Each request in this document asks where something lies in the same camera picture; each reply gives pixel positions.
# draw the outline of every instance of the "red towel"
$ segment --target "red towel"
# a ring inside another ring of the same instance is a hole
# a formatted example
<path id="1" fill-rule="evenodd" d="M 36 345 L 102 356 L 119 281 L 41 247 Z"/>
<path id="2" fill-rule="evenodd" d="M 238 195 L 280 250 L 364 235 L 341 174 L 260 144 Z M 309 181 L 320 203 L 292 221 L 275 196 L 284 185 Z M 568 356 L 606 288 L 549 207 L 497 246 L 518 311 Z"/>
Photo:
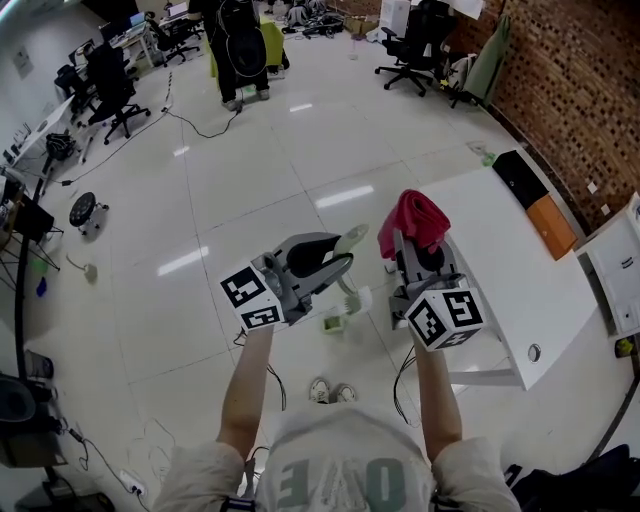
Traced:
<path id="1" fill-rule="evenodd" d="M 380 254 L 383 258 L 395 261 L 394 228 L 399 229 L 406 238 L 413 239 L 419 249 L 428 247 L 433 254 L 444 241 L 444 234 L 450 227 L 447 216 L 427 196 L 417 190 L 405 190 L 378 233 Z"/>

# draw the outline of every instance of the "black office chair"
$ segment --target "black office chair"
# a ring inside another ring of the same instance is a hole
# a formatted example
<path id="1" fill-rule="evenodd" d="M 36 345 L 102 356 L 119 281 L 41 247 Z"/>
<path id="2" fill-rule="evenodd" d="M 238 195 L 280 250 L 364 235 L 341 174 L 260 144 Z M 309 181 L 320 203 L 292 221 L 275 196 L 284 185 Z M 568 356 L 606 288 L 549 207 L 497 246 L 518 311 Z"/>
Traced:
<path id="1" fill-rule="evenodd" d="M 444 2 L 423 0 L 409 13 L 409 23 L 404 38 L 398 37 L 393 30 L 382 27 L 382 31 L 387 34 L 387 39 L 382 41 L 382 44 L 387 49 L 387 55 L 396 57 L 396 65 L 404 63 L 397 68 L 376 68 L 376 75 L 380 74 L 380 70 L 390 71 L 398 75 L 384 84 L 386 90 L 389 90 L 391 84 L 408 78 L 418 86 L 418 89 L 420 89 L 418 94 L 420 96 L 426 94 L 427 90 L 418 79 L 422 78 L 428 85 L 431 85 L 433 77 L 423 75 L 414 70 L 428 71 L 434 76 L 438 76 L 438 68 L 442 57 L 440 46 L 453 31 L 457 21 L 455 17 L 449 16 L 448 11 L 449 5 Z M 429 57 L 424 56 L 427 44 L 431 45 L 431 56 Z"/>
<path id="2" fill-rule="evenodd" d="M 76 68 L 66 64 L 58 70 L 58 76 L 53 81 L 60 89 L 64 91 L 65 97 L 69 98 L 75 94 L 71 102 L 71 112 L 74 114 L 81 113 L 86 107 L 94 112 L 96 109 L 91 104 L 97 92 L 91 89 L 91 83 L 84 81 L 78 75 Z"/>
<path id="3" fill-rule="evenodd" d="M 89 119 L 89 124 L 100 123 L 114 117 L 111 121 L 111 130 L 104 138 L 104 143 L 109 144 L 109 136 L 120 125 L 124 128 L 125 137 L 131 137 L 127 120 L 139 114 L 151 115 L 147 108 L 129 104 L 129 99 L 136 93 L 133 82 L 127 77 L 124 69 L 124 57 L 120 48 L 113 49 L 108 43 L 96 48 L 87 59 L 87 75 L 96 85 L 98 98 L 102 103 L 96 113 Z"/>
<path id="4" fill-rule="evenodd" d="M 155 14 L 153 12 L 148 12 L 145 15 L 145 20 L 158 40 L 158 49 L 164 55 L 163 65 L 165 68 L 167 67 L 167 62 L 177 55 L 180 55 L 180 57 L 182 57 L 182 62 L 185 62 L 187 58 L 185 57 L 184 52 L 190 50 L 198 51 L 200 49 L 197 46 L 185 46 L 185 41 L 192 36 L 191 29 L 188 26 L 184 26 L 182 30 L 167 33 L 160 28 L 160 25 L 158 25 L 154 18 Z"/>

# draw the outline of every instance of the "white drawer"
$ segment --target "white drawer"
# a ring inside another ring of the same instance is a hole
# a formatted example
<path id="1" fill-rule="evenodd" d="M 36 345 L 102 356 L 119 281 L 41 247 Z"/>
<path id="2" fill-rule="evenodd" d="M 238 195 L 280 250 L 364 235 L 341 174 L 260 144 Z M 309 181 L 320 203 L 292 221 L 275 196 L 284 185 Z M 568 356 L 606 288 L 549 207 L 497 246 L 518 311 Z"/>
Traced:
<path id="1" fill-rule="evenodd" d="M 614 304 L 626 304 L 640 295 L 640 259 L 631 259 L 605 275 L 603 286 Z"/>
<path id="2" fill-rule="evenodd" d="M 603 275 L 627 265 L 630 258 L 638 257 L 640 245 L 634 235 L 626 219 L 620 219 L 594 239 L 589 253 Z"/>
<path id="3" fill-rule="evenodd" d="M 638 327 L 638 301 L 632 301 L 615 307 L 615 315 L 618 317 L 620 331 L 626 332 Z"/>

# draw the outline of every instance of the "cardboard box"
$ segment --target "cardboard box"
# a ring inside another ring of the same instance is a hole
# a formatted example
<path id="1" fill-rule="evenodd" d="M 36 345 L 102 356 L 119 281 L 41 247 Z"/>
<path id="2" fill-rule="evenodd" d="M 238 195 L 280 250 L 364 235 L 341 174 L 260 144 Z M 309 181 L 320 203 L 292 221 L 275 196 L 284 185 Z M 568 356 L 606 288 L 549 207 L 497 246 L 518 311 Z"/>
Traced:
<path id="1" fill-rule="evenodd" d="M 556 261 L 567 254 L 578 241 L 567 219 L 548 194 L 529 207 L 527 216 Z"/>
<path id="2" fill-rule="evenodd" d="M 356 36 L 365 37 L 368 32 L 371 32 L 378 26 L 378 21 L 368 21 L 363 19 L 354 18 L 353 16 L 347 16 L 344 20 L 344 28 Z"/>

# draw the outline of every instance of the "forearm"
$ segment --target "forearm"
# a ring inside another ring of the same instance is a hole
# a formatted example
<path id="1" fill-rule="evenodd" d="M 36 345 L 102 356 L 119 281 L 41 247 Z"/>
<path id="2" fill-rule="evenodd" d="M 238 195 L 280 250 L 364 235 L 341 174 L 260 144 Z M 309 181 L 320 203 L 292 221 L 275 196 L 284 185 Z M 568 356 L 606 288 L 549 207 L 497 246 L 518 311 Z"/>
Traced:
<path id="1" fill-rule="evenodd" d="M 272 339 L 272 326 L 247 334 L 222 406 L 218 441 L 230 444 L 245 459 L 260 426 Z"/>
<path id="2" fill-rule="evenodd" d="M 420 383 L 422 432 L 427 455 L 433 462 L 445 447 L 462 439 L 462 420 L 444 354 L 427 352 L 413 332 L 412 335 Z"/>

